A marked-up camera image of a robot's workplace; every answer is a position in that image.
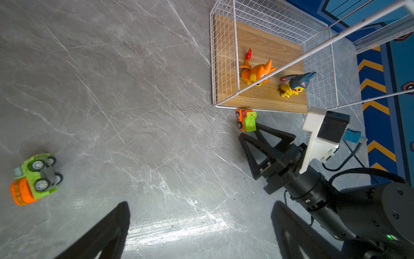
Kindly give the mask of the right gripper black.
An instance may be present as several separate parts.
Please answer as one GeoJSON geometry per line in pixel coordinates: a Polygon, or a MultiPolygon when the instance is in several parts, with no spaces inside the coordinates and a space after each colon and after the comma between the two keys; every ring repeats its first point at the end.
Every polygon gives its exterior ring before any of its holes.
{"type": "Polygon", "coordinates": [[[270,195],[299,176],[307,145],[304,143],[299,146],[291,144],[295,140],[296,135],[273,129],[260,123],[256,124],[254,133],[256,138],[246,133],[241,133],[238,140],[247,155],[254,180],[264,177],[267,182],[264,190],[270,195]],[[280,141],[276,146],[272,147],[262,132],[277,137],[280,141]],[[278,156],[275,149],[283,153],[278,156]]]}

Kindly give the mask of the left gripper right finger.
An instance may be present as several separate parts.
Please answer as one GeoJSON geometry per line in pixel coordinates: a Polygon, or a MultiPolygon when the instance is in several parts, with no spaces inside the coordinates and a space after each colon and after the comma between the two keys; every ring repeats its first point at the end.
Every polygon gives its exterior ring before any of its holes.
{"type": "Polygon", "coordinates": [[[271,220],[283,259],[344,259],[345,256],[283,202],[276,201],[271,220]]]}

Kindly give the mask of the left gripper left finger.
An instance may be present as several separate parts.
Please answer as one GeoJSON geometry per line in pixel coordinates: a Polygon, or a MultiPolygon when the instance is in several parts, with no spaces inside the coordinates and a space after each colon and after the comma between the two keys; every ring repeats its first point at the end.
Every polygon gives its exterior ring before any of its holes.
{"type": "Polygon", "coordinates": [[[128,202],[123,201],[57,258],[119,259],[124,251],[129,226],[130,210],[128,202]]]}

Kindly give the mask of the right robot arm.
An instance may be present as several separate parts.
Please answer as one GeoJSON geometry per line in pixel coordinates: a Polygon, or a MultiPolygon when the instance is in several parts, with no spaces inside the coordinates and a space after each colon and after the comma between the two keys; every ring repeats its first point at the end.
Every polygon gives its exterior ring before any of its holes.
{"type": "Polygon", "coordinates": [[[351,168],[343,175],[367,174],[387,183],[338,190],[309,167],[299,168],[307,149],[295,135],[257,125],[253,136],[239,135],[254,179],[267,181],[265,191],[283,188],[332,237],[347,255],[357,258],[411,259],[414,256],[414,189],[395,175],[375,168],[351,168]]]}

